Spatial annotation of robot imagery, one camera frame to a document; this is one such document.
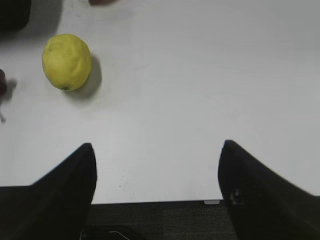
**dark red fruit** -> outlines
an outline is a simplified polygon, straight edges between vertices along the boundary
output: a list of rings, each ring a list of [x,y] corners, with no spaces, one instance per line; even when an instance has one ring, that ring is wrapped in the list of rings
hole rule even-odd
[[[5,72],[2,69],[0,69],[0,82],[4,82],[5,77],[6,77]]]
[[[7,84],[4,81],[0,81],[0,97],[7,91]]]

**white surface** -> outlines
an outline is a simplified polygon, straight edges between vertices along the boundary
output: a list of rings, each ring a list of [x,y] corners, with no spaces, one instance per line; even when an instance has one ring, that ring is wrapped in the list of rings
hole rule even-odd
[[[94,203],[221,199],[224,140],[320,195],[317,0],[68,0],[56,31],[0,38],[17,87],[0,109],[0,185],[28,185],[93,144]],[[49,37],[71,33],[100,62],[94,96],[53,88]]]

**black object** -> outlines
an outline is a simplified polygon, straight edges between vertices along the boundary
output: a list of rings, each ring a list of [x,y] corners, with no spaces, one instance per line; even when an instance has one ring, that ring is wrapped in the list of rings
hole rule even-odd
[[[30,18],[31,0],[0,0],[0,31],[19,30]]]
[[[218,180],[239,240],[319,240],[320,200],[227,140]]]
[[[96,182],[94,150],[86,143],[36,183],[2,189],[0,239],[78,240]]]

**yellow lemon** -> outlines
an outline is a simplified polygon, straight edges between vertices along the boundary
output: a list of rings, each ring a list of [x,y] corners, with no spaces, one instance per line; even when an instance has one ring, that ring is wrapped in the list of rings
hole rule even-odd
[[[85,84],[90,74],[90,50],[75,35],[56,35],[49,39],[43,50],[42,66],[54,87],[72,91]]]

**gray floor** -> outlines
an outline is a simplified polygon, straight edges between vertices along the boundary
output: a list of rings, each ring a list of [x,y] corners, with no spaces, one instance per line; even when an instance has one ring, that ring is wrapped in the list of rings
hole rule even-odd
[[[88,225],[121,225],[146,240],[236,240],[223,203],[202,201],[92,205]]]

